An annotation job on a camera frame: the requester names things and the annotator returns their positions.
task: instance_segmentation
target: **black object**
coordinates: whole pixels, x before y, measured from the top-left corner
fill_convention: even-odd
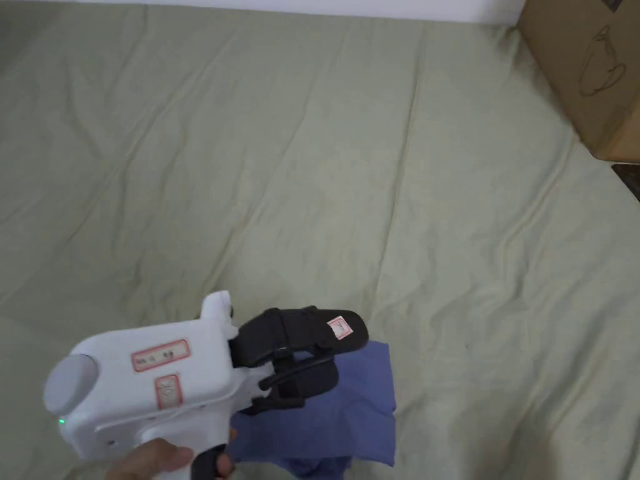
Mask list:
[[[339,339],[329,322],[341,317],[352,332]],[[305,399],[328,392],[338,384],[334,355],[356,351],[369,341],[360,316],[350,310],[320,310],[311,306],[295,310],[270,308],[240,327],[229,341],[234,368],[273,364],[273,375],[258,384],[271,392],[253,399],[242,412],[257,415],[267,410],[301,408]],[[306,358],[294,354],[306,352]]]
[[[213,480],[219,478],[218,457],[227,448],[227,444],[218,445],[198,455],[191,464],[191,480]]]
[[[618,174],[620,180],[631,190],[640,202],[640,165],[616,163],[611,168]]]
[[[620,6],[620,4],[622,3],[622,0],[602,0],[602,1],[604,2],[604,4],[606,6],[609,7],[609,9],[612,12],[615,12],[618,9],[618,7]]]

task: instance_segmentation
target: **hand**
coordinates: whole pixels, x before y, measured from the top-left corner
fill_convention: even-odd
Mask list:
[[[236,431],[232,429],[230,439]],[[186,467],[193,461],[193,450],[176,447],[162,438],[156,438],[135,448],[107,472],[106,480],[151,480],[161,472],[173,472]],[[216,465],[223,478],[234,470],[228,455],[218,457]]]

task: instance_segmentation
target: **wrinkled fabric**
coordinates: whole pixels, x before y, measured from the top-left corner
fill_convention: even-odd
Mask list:
[[[102,480],[50,369],[228,289],[390,346],[347,478],[638,478],[639,215],[515,29],[0,2],[0,477]]]
[[[339,355],[331,391],[299,410],[254,417],[236,414],[237,438],[228,453],[237,462],[268,461],[297,478],[341,480],[353,457],[394,464],[396,409],[388,345],[370,341]]]

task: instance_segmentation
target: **white wall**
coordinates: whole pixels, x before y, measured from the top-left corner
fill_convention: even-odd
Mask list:
[[[99,0],[98,3],[132,1]],[[138,0],[135,3],[513,25],[525,0]]]

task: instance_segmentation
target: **cardboard box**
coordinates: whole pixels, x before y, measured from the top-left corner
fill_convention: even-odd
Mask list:
[[[593,156],[640,163],[640,1],[528,0],[518,28]]]

